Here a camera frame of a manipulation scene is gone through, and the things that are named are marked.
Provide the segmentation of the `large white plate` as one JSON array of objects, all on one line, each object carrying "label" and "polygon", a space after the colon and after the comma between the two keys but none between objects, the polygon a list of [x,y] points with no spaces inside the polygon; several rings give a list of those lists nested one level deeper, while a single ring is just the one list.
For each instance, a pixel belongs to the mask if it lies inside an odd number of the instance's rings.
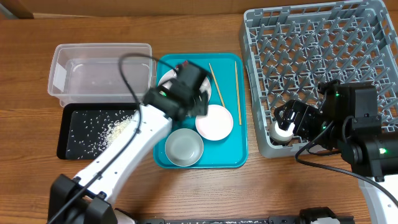
[{"label": "large white plate", "polygon": [[158,82],[158,87],[183,105],[193,105],[197,99],[209,102],[211,85],[206,74],[203,69],[196,67],[185,67],[178,73],[169,70]]}]

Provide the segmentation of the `wooden chopstick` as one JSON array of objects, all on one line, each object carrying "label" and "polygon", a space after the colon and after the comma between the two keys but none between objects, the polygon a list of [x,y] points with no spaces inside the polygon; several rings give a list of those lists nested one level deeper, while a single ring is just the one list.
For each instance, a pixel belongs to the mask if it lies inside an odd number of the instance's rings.
[{"label": "wooden chopstick", "polygon": [[238,121],[239,121],[239,125],[241,126],[242,118],[241,118],[241,105],[240,105],[240,95],[239,95],[239,80],[238,80],[237,61],[234,62],[234,72],[235,72],[236,96],[237,96],[237,105],[238,105]]},{"label": "wooden chopstick", "polygon": [[216,89],[217,89],[217,92],[218,92],[218,96],[219,96],[220,101],[221,101],[221,105],[225,108],[226,106],[225,106],[225,103],[224,103],[224,100],[223,100],[223,97],[222,97],[222,94],[221,94],[221,91],[220,91],[220,88],[219,88],[219,85],[218,85],[218,82],[217,82],[215,73],[214,73],[214,71],[213,71],[213,67],[211,66],[211,63],[210,63],[210,62],[208,63],[208,65],[209,65],[210,72],[211,72],[211,75],[212,75],[212,77],[213,77],[213,81],[214,81],[214,83],[215,83],[215,86],[216,86]]}]

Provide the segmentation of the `white rice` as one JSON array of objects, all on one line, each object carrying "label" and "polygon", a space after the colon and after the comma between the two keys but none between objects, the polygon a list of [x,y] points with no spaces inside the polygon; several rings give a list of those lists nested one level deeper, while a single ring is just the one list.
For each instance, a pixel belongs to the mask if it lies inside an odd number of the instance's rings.
[{"label": "white rice", "polygon": [[65,157],[95,159],[134,118],[134,110],[78,110],[72,113]]}]

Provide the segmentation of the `clear plastic bin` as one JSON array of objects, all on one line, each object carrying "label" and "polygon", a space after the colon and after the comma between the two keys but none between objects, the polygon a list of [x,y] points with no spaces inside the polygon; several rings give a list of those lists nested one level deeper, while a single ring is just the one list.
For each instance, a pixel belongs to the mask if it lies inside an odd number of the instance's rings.
[{"label": "clear plastic bin", "polygon": [[147,43],[60,44],[53,55],[47,92],[61,106],[132,103],[118,69],[120,56],[128,53],[152,55],[152,47]]}]

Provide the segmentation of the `grey bowl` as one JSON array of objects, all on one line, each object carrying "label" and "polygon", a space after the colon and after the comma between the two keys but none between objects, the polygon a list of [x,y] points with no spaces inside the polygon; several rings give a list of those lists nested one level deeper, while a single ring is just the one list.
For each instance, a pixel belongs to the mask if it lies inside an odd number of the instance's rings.
[{"label": "grey bowl", "polygon": [[204,152],[201,136],[192,129],[182,128],[172,132],[165,142],[167,159],[178,167],[196,164]]}]

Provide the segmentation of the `black plastic tray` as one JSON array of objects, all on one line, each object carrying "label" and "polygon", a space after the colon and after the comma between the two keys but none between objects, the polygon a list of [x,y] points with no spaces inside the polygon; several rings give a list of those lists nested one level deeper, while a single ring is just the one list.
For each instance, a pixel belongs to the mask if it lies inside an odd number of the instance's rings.
[{"label": "black plastic tray", "polygon": [[111,135],[128,124],[137,103],[70,103],[63,109],[57,157],[92,160],[112,142]]}]

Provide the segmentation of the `grey dishwasher rack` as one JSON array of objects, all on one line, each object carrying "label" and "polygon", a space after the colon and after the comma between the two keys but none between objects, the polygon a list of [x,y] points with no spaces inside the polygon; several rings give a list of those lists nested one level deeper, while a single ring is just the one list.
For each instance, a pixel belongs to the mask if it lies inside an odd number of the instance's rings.
[{"label": "grey dishwasher rack", "polygon": [[274,110],[289,100],[320,106],[320,82],[369,82],[385,132],[397,130],[397,28],[382,1],[339,1],[247,10],[241,51],[259,152],[293,156],[305,140],[277,144]]}]

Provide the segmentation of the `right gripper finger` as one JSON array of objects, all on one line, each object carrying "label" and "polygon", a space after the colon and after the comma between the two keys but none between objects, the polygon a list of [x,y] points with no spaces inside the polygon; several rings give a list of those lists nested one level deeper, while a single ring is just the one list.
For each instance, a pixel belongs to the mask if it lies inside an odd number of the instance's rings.
[{"label": "right gripper finger", "polygon": [[283,110],[275,110],[274,116],[276,118],[277,125],[279,129],[286,131],[288,130],[288,124],[285,122],[284,119],[284,111]]},{"label": "right gripper finger", "polygon": [[290,112],[287,115],[287,123],[288,123],[288,128],[287,131],[290,133],[295,133],[296,129],[298,127],[298,118],[299,118],[299,112]]}]

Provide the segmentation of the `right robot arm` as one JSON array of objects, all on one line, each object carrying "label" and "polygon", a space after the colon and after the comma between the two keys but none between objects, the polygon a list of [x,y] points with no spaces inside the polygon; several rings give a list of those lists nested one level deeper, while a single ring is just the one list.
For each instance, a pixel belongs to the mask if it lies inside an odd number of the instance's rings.
[{"label": "right robot arm", "polygon": [[[287,143],[294,136],[308,141],[295,154],[303,165],[339,172],[358,180],[373,223],[397,223],[397,133],[382,131],[377,90],[370,83],[321,82],[320,108],[289,100],[274,110],[271,138]],[[299,158],[321,146],[326,155],[340,154],[350,170]]]}]

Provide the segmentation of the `medium white plate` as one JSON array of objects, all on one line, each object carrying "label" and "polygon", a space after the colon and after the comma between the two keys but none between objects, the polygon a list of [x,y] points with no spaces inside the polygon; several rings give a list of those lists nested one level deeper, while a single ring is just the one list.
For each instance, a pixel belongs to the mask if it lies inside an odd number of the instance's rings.
[{"label": "medium white plate", "polygon": [[209,105],[207,115],[195,119],[198,133],[210,141],[226,138],[232,132],[233,124],[231,113],[221,105]]}]

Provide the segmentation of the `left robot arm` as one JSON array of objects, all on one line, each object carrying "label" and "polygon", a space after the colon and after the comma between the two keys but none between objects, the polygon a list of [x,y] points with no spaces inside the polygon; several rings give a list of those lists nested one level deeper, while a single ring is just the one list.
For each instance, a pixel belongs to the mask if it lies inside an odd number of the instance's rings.
[{"label": "left robot arm", "polygon": [[113,208],[129,176],[175,121],[205,115],[208,94],[200,87],[209,71],[188,62],[176,77],[150,88],[132,121],[93,162],[70,179],[60,175],[50,188],[48,223],[135,223]]}]

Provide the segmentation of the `small white cup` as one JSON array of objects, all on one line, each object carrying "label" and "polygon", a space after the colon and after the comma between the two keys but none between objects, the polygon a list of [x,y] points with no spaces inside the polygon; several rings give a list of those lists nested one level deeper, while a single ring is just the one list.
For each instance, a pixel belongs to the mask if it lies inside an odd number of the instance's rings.
[{"label": "small white cup", "polygon": [[285,144],[292,140],[292,138],[294,136],[294,133],[293,133],[294,127],[295,127],[295,125],[294,125],[294,123],[292,123],[292,124],[290,124],[288,129],[286,131],[284,131],[283,129],[279,128],[277,121],[274,121],[269,128],[270,138],[273,139],[277,143]]}]

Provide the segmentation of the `red snack wrapper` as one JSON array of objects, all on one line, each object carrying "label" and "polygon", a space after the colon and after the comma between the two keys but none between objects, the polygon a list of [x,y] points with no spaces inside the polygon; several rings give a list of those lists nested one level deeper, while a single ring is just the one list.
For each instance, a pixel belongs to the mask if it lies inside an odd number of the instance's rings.
[{"label": "red snack wrapper", "polygon": [[181,70],[184,66],[186,66],[187,64],[189,64],[189,61],[188,61],[188,60],[185,60],[184,62],[177,64],[176,67],[175,67],[175,69],[176,69],[177,71],[179,71],[179,70]]}]

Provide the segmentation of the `teal serving tray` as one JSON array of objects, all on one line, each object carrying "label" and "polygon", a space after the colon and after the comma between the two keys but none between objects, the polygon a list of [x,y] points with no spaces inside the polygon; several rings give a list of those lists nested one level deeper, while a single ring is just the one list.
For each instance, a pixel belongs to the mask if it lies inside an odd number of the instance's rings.
[{"label": "teal serving tray", "polygon": [[[203,54],[167,54],[161,58],[169,65],[176,66],[188,60],[210,72],[211,63],[215,73],[226,109],[233,117],[232,132],[220,141],[203,140],[204,153],[200,160],[191,166],[192,169],[238,168],[248,158],[248,129],[246,121],[246,102],[244,89],[244,65],[241,59],[233,53],[203,53]],[[238,121],[238,105],[234,62],[237,61],[239,95],[241,105],[242,125]],[[220,105],[221,101],[215,84],[211,85],[211,105]]]}]

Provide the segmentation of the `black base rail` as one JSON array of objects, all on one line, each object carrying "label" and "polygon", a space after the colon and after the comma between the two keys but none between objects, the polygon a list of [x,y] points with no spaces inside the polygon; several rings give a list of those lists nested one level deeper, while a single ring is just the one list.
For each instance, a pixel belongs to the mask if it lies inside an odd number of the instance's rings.
[{"label": "black base rail", "polygon": [[233,219],[188,219],[165,220],[163,218],[134,219],[133,216],[116,208],[115,214],[122,218],[121,223],[139,224],[355,224],[353,216],[338,216],[328,207],[307,208],[298,215],[277,215],[265,218],[233,218]]}]

